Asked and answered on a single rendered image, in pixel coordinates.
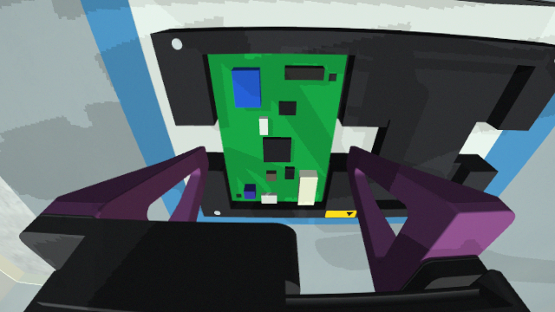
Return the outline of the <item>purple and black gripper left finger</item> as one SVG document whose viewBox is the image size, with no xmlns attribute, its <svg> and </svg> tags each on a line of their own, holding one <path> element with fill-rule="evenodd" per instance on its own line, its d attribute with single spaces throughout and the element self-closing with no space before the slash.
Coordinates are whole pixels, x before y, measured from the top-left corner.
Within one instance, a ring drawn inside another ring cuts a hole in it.
<svg viewBox="0 0 555 312">
<path fill-rule="evenodd" d="M 204 146 L 57 197 L 41 214 L 148 220 L 150 204 L 190 175 L 168 221 L 197 221 L 209 162 Z"/>
</svg>

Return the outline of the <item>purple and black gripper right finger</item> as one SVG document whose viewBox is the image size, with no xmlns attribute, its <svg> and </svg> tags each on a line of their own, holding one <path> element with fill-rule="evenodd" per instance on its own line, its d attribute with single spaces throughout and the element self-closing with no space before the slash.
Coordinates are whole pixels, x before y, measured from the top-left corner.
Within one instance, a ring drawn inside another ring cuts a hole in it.
<svg viewBox="0 0 555 312">
<path fill-rule="evenodd" d="M 515 219 L 492 194 L 357 146 L 349 148 L 346 166 L 375 292 L 399 291 L 427 260 L 478 257 Z M 406 205 L 408 218 L 397 236 L 365 174 Z"/>
</svg>

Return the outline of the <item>green circuit board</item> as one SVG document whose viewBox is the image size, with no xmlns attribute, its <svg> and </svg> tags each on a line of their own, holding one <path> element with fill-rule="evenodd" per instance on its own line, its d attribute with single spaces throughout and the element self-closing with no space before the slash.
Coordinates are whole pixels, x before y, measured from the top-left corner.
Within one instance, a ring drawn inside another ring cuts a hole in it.
<svg viewBox="0 0 555 312">
<path fill-rule="evenodd" d="M 208 55 L 232 201 L 322 201 L 346 60 Z"/>
</svg>

